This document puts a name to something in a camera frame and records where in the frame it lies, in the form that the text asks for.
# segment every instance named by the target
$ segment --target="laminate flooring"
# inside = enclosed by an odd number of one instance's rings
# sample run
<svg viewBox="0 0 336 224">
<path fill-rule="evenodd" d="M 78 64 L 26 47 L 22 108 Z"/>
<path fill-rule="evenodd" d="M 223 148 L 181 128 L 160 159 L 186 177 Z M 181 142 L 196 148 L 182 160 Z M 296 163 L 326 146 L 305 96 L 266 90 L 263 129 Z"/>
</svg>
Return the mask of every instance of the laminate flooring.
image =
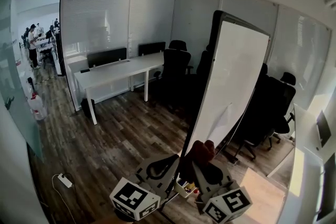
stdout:
<svg viewBox="0 0 336 224">
<path fill-rule="evenodd" d="M 56 177 L 55 188 L 76 223 L 91 223 L 113 211 L 109 195 L 121 177 L 128 177 L 152 154 L 178 153 L 183 147 L 188 115 L 182 109 L 172 113 L 159 103 L 154 107 L 151 102 L 144 102 L 143 88 L 96 104 L 98 124 L 93 125 L 82 111 L 74 112 L 66 78 L 53 77 L 35 86 L 48 111 L 47 118 L 39 122 L 44 162 L 31 150 L 28 153 L 37 194 L 50 223 L 73 223 L 53 190 L 54 174 L 70 173 L 67 176 L 76 188 L 66 188 Z M 235 166 L 221 154 L 217 158 L 227 163 L 239 182 L 250 166 L 259 173 L 272 170 L 286 155 L 287 144 L 276 144 L 272 150 L 272 155 L 261 150 L 265 157 L 258 157 L 254 163 L 242 155 Z M 267 155 L 275 152 L 280 160 L 270 162 L 272 158 Z M 163 211 L 176 223 L 212 223 L 209 217 L 198 214 L 193 196 L 187 201 L 177 196 Z M 169 222 L 154 212 L 139 223 Z"/>
</svg>

